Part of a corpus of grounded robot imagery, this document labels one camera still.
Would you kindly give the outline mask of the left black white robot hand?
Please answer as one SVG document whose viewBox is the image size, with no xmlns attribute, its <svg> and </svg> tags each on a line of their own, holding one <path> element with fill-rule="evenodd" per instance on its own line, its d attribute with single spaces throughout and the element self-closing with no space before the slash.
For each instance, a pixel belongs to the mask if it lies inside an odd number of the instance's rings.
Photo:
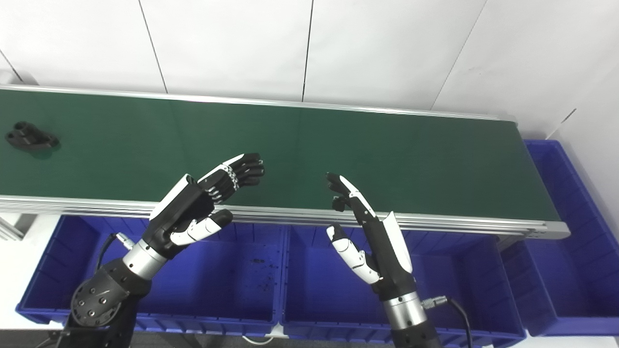
<svg viewBox="0 0 619 348">
<path fill-rule="evenodd" d="M 186 174 L 150 212 L 141 240 L 171 260 L 189 244 L 221 231 L 234 219 L 228 209 L 215 210 L 242 187 L 254 187 L 265 175 L 257 153 L 240 154 L 195 180 Z"/>
</svg>

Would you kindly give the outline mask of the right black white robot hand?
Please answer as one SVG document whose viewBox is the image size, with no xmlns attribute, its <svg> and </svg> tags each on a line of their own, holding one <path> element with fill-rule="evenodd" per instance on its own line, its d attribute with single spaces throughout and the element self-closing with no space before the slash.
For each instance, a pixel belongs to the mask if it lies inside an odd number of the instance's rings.
<svg viewBox="0 0 619 348">
<path fill-rule="evenodd" d="M 342 212 L 349 207 L 353 211 L 371 250 L 367 253 L 357 247 L 338 223 L 332 223 L 326 233 L 338 255 L 373 288 L 381 302 L 411 297 L 416 292 L 416 282 L 394 212 L 380 219 L 361 191 L 344 176 L 327 172 L 326 178 L 329 189 L 339 194 L 332 200 L 333 209 Z"/>
</svg>

